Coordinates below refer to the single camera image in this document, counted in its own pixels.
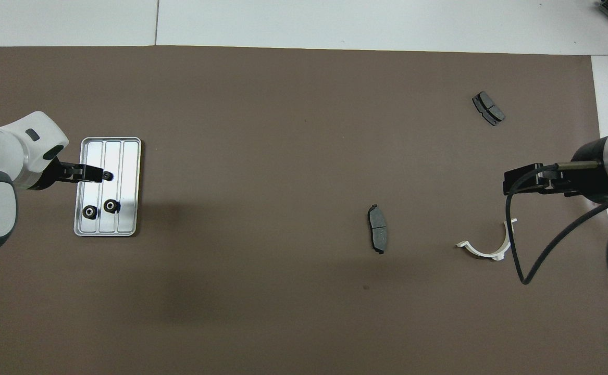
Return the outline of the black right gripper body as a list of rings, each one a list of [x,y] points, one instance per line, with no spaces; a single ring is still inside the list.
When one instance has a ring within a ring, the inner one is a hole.
[[[556,165],[549,194],[582,195],[597,204],[608,202],[608,137],[586,143],[570,161]]]

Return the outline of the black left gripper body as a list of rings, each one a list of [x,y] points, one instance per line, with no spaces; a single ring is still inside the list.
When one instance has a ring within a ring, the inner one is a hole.
[[[82,164],[61,162],[54,157],[51,163],[40,173],[39,178],[28,189],[33,191],[44,190],[56,182],[78,183],[77,177],[81,175]]]

